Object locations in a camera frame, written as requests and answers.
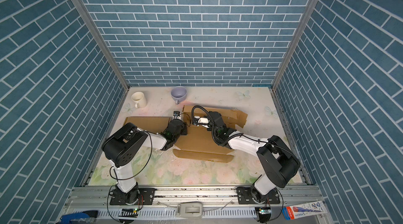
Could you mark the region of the brown cardboard box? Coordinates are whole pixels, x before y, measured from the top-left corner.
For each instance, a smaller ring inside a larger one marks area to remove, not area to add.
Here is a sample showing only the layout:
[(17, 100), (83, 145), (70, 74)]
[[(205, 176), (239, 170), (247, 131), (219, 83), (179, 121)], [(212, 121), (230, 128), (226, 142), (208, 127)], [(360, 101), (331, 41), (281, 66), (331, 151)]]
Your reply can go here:
[(140, 129), (152, 133), (162, 133), (170, 120), (170, 117), (127, 117), (124, 124), (132, 123)]

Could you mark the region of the brown cardboard sheet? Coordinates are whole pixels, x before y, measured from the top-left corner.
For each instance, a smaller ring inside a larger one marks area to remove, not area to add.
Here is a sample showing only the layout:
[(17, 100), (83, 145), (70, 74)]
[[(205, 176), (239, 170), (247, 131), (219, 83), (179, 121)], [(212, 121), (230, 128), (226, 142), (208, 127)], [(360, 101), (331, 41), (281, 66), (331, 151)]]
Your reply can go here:
[[(209, 108), (206, 110), (214, 117), (222, 116), (227, 128), (242, 129), (248, 115), (233, 108)], [(174, 155), (180, 159), (229, 163), (234, 157), (234, 150), (214, 142), (212, 132), (204, 126), (192, 124), (187, 128), (187, 135), (181, 136), (175, 143)]]

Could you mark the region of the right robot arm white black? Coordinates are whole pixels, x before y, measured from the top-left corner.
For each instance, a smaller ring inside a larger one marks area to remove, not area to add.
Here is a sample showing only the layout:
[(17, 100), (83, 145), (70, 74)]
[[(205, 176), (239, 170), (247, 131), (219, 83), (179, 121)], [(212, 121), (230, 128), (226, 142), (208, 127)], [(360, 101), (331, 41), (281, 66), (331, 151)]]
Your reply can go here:
[(283, 140), (273, 135), (258, 138), (227, 127), (220, 113), (210, 111), (205, 127), (212, 132), (213, 141), (219, 146), (243, 151), (258, 158), (264, 173), (251, 186), (251, 195), (257, 203), (267, 200), (275, 188), (285, 188), (297, 174), (301, 163)]

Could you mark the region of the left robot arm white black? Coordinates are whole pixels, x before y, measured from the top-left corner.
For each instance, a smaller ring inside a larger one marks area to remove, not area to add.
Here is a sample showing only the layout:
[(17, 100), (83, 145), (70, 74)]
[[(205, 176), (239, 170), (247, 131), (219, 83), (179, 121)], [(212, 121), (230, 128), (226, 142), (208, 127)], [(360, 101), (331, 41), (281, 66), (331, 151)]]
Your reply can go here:
[(187, 135), (187, 124), (172, 119), (161, 133), (148, 132), (129, 122), (106, 139), (102, 150), (114, 169), (118, 189), (127, 194), (137, 185), (131, 162), (142, 146), (166, 151), (183, 135)]

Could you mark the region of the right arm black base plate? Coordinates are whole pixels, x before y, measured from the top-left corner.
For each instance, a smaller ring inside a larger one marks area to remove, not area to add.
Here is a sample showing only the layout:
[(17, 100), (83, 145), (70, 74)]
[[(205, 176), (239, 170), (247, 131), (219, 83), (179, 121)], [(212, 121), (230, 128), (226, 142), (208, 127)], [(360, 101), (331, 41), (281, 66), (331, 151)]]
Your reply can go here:
[(238, 198), (238, 204), (279, 204), (279, 193), (276, 189), (272, 189), (267, 194), (261, 194), (253, 186), (239, 186), (235, 190)]

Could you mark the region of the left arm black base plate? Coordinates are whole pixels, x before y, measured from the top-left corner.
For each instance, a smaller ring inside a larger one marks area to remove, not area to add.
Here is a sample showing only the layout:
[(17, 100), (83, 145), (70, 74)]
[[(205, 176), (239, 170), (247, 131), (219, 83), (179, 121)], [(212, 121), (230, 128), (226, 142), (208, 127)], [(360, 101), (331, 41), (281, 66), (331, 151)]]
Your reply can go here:
[(114, 186), (114, 189), (109, 193), (109, 204), (112, 206), (152, 205), (155, 191), (155, 188), (134, 188), (128, 193), (124, 193)]

